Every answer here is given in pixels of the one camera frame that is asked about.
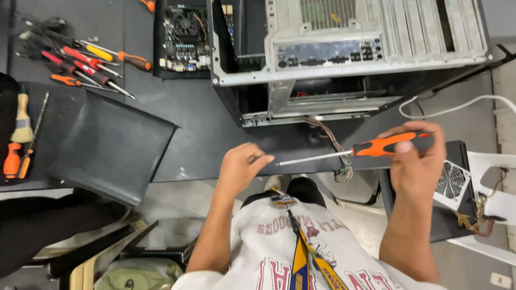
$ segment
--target white sweatshirt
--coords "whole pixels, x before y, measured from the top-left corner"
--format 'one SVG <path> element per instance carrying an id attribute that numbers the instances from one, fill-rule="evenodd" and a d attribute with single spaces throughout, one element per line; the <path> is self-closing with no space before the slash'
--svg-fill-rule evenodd
<path id="1" fill-rule="evenodd" d="M 416 282 L 369 256 L 348 228 L 320 205 L 298 203 L 291 211 L 311 246 L 333 267 L 349 290 L 444 289 Z M 231 222 L 231 266 L 222 275 L 182 275 L 172 289 L 288 290 L 296 235 L 285 208 L 264 198 L 244 206 Z M 310 261 L 310 290 L 329 289 Z"/>

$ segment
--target motherboard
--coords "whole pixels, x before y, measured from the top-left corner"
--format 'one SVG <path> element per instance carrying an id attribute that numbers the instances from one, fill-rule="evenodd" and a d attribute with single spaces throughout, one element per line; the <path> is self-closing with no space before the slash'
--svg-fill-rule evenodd
<path id="1" fill-rule="evenodd" d="M 222 5 L 228 30 L 233 37 L 233 6 Z M 209 71 L 211 68 L 208 14 L 206 6 L 175 5 L 165 12 L 166 55 L 159 65 L 168 71 Z"/>

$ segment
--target white plastic chair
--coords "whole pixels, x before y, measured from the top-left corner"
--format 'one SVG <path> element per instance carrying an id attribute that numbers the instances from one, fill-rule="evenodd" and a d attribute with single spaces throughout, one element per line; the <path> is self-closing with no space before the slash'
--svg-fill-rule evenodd
<path id="1" fill-rule="evenodd" d="M 475 198 L 478 198 L 479 192 L 488 197 L 491 196 L 493 189 L 480 184 L 480 180 L 489 168 L 505 167 L 516 169 L 516 155 L 468 151 L 467 158 L 470 163 L 471 180 Z M 487 199 L 484 205 L 484 214 L 487 216 L 498 216 L 507 220 L 503 222 L 497 221 L 498 223 L 516 225 L 516 195 L 497 190 Z M 449 239 L 448 242 L 516 266 L 516 253 L 479 243 L 475 240 L 474 235 Z"/>

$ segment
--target lanyard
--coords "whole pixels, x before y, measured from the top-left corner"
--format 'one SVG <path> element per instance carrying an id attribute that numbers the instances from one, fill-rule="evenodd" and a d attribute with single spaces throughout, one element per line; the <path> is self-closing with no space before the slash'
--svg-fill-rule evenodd
<path id="1" fill-rule="evenodd" d="M 308 259 L 310 256 L 313 258 L 314 264 L 319 268 L 326 284 L 331 290 L 348 290 L 330 264 L 308 244 L 307 238 L 301 230 L 301 226 L 288 207 L 287 213 L 292 224 L 292 230 L 297 236 L 289 290 L 309 290 L 310 267 Z"/>

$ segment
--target person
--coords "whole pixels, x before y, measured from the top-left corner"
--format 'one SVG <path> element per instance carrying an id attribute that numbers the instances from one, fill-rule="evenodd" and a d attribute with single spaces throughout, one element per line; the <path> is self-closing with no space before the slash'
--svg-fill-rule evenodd
<path id="1" fill-rule="evenodd" d="M 410 121 L 378 137 L 418 130 L 431 133 L 434 145 L 426 152 L 418 152 L 409 141 L 395 147 L 391 180 L 396 201 L 378 260 L 325 208 L 315 183 L 307 178 L 292 180 L 286 190 L 297 202 L 288 207 L 295 220 L 285 206 L 273 206 L 275 191 L 250 196 L 232 218 L 235 197 L 274 159 L 246 143 L 224 156 L 206 222 L 173 289 L 443 289 L 429 242 L 433 192 L 446 157 L 443 131 L 434 123 Z M 299 268 L 293 263 L 298 254 L 294 224 L 320 258 L 305 258 L 308 284 L 292 279 Z"/>

